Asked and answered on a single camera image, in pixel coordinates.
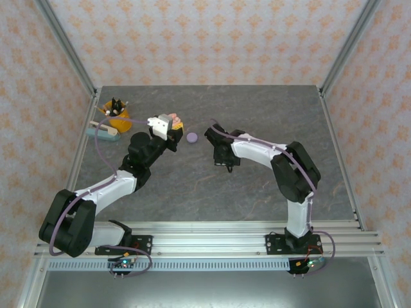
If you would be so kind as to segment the yellow pen cup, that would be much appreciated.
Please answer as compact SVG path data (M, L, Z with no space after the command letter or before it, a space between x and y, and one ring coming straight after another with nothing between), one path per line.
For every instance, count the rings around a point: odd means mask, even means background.
M132 123L130 121L126 121L126 119L130 118L127 107L125 107L124 111L119 114L117 110L112 111L111 106L112 106L112 100L107 102L103 106L103 109L107 111L107 113L105 114L106 117L112 118L112 119L109 119L109 124L113 128L116 128L119 133L125 133L129 131L129 129L131 129L132 127Z

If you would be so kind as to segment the teal and beige stapler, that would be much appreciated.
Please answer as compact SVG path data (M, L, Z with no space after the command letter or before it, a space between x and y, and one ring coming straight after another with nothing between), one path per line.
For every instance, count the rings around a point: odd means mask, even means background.
M85 131L86 136L94 138L95 133L97 133L97 138L104 141L115 142L120 139L120 134L116 128L105 124L102 124L99 128L97 126L98 122L89 121L89 127Z

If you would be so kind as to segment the aluminium mounting beam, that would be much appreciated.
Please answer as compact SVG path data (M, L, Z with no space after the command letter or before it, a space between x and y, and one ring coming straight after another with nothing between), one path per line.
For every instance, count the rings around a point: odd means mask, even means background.
M151 255L156 257L252 257L266 256L264 232L242 234L204 232L154 234ZM317 233L322 241L323 253L318 256L368 257L383 255L379 235L375 232L326 232ZM273 255L279 257L313 257L307 255Z

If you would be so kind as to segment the grey metal sheet panel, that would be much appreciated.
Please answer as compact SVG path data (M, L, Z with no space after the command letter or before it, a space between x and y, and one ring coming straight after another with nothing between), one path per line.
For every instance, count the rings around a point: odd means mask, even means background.
M114 279L49 271L18 308L392 308L367 268L292 278L285 272L161 272Z

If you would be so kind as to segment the aluminium table edge rail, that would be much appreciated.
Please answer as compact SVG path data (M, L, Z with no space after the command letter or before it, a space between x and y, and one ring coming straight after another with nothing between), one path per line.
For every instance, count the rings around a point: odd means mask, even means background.
M178 232L205 232L205 231L257 231L275 230L286 226L285 221L127 221L124 225L131 229L148 230L148 232L178 233ZM314 230L357 232L361 231L356 220L315 221Z

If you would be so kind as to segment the left aluminium side rail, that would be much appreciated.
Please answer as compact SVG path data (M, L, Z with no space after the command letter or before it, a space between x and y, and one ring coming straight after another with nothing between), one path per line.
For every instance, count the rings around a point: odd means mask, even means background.
M80 129L80 135L76 144L76 151L73 155L71 169L69 171L65 184L65 189L69 191L75 190L76 181L78 179L78 174L80 172L80 167L83 160L83 155L87 147L88 136L86 134L86 131L89 127L90 121L94 119L100 94L101 87L97 88L96 91L92 93L91 98L89 100L89 105L87 107L83 124Z

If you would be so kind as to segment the aluminium side rail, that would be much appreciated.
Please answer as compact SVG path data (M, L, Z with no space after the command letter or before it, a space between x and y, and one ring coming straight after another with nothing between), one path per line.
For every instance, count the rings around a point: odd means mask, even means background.
M334 144L334 148L335 148L335 151L336 151L338 163L339 163L339 166L340 166L340 169L341 169L341 172L342 172L342 177L344 179L345 188L346 188L346 191L347 191L347 194L348 194L348 197L349 197L349 202L351 204L351 208L353 210L354 217L358 221L360 230L361 231L367 231L367 227L366 227L366 225L363 221L363 215L362 215L361 209L359 208L359 206L357 204L357 199L356 199L356 196L355 196L355 193L354 193L354 190L353 190L353 186L351 185L351 182L350 182L349 174L347 172L347 168L346 168L346 165L345 165L345 162L344 162L341 147L340 147L339 142L338 142L337 131L335 130L335 127L333 125L331 114L330 114L329 108L328 108L327 103L326 103L325 95L322 92L322 89L317 88L317 90L318 90L318 93L319 93L319 98L320 98L320 102L321 102L321 105L322 105L322 108L323 108L323 111L324 111L324 115L325 115L325 118L326 118L326 121L327 121L327 124L328 124L328 128L329 128L329 131L330 131L330 134L331 134L331 138L333 140L333 144Z
M86 131L89 127L90 121L94 119L100 94L101 87L97 88L96 91L92 93L91 98L89 100L89 105L87 107L83 124L80 129L80 135L76 144L76 151L73 155L71 169L69 171L65 184L65 189L69 191L75 190L76 181L78 179L78 174L80 172L80 167L83 160L83 155L87 147L88 136L86 134Z

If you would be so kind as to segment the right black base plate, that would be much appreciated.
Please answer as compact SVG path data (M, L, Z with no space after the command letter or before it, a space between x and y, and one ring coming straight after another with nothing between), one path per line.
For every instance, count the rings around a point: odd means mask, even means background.
M270 233L265 236L265 248L268 255L307 255L323 253L319 235L307 234L301 238L291 235Z

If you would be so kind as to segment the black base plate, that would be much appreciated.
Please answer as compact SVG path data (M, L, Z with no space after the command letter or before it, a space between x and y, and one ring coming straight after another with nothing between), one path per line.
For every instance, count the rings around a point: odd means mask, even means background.
M129 239L122 240L118 246L124 246L128 248L135 248L141 251L151 254L153 237L151 235L131 235ZM96 255L108 255L108 256L119 256L128 253L129 255L140 255L132 250L125 249L114 249L99 246L95 248L94 253Z
M268 255L307 255L323 253L319 235L307 234L301 238L291 235L270 233L265 236L265 248Z

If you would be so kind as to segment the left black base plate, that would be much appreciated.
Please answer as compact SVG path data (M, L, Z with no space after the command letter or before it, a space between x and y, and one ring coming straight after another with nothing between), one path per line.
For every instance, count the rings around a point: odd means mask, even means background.
M153 237L151 235L131 235L129 239L122 240L118 246L124 246L128 248L135 248L141 251L151 254ZM108 256L119 256L128 253L129 255L140 255L132 250L125 249L114 249L99 246L95 248L94 253L96 255L108 255Z

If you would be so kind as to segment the right aluminium side rail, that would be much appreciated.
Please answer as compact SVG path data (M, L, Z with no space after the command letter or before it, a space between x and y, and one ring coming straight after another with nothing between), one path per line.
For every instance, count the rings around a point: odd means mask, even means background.
M323 111L324 111L324 115L325 115L325 118L326 118L326 121L327 121L327 124L328 124L328 128L329 128L329 131L330 131L330 134L331 134L331 138L333 140L333 144L334 144L334 148L335 148L335 151L336 151L338 163L339 163L339 166L340 166L340 169L341 169L341 172L342 172L342 177L344 179L345 188L346 188L346 191L347 191L347 194L348 194L348 197L349 197L349 202L351 204L351 208L353 210L354 217L358 221L360 230L361 231L367 231L367 227L366 227L366 225L363 221L363 215L362 215L361 209L359 208L359 206L357 204L357 199L356 199L356 196L355 196L355 193L354 193L354 190L353 190L353 186L351 185L351 182L350 182L349 174L347 172L347 168L346 168L346 165L345 165L345 162L344 162L341 147L340 147L339 142L338 142L337 131L335 130L335 127L333 125L331 114L330 114L329 108L328 108L327 103L326 103L325 95L322 92L322 89L317 88L317 90L318 90L318 93L319 93L319 98L320 98L320 102L321 102L321 105L322 105L322 108L323 108Z

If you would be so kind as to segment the left aluminium frame post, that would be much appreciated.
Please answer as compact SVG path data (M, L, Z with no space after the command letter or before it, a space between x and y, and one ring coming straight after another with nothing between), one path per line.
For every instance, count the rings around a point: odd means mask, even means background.
M51 3L49 2L49 0L33 1L37 5L41 14L44 16L46 22L49 24L51 31L60 44L63 52L66 54L82 85L89 94L94 96L97 93L97 88L94 86L89 74L87 73L82 61L80 60L80 57L78 56L78 53L72 45L68 34L59 21Z

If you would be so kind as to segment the aluminium frame post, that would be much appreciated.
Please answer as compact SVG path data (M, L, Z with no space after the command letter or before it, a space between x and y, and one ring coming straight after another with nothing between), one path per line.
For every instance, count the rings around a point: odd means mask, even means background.
M49 0L33 1L37 5L41 14L44 16L46 22L49 24L51 31L60 44L63 52L66 54L82 85L89 94L94 96L97 93L97 88L94 86L89 74L87 73L82 61L80 60L80 57L78 56L78 53L72 45L68 34L59 21L51 3L49 2Z
M319 87L319 93L322 98L331 91L333 84L336 82L339 74L342 72L345 63L348 61L351 53L356 47L359 39L363 35L368 23L372 20L375 11L379 7L381 0L367 0L354 26L349 32L344 44L342 45L331 69L329 70L323 84Z

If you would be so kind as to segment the right aluminium frame post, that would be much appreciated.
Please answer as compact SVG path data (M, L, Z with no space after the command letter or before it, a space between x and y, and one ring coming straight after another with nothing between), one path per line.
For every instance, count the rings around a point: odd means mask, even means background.
M342 72L345 63L348 61L351 53L356 47L359 39L363 35L368 23L372 20L375 11L379 7L381 0L367 0L354 26L349 32L344 44L342 45L331 69L329 70L323 84L319 87L319 93L322 98L331 91L333 84L336 82L339 74Z

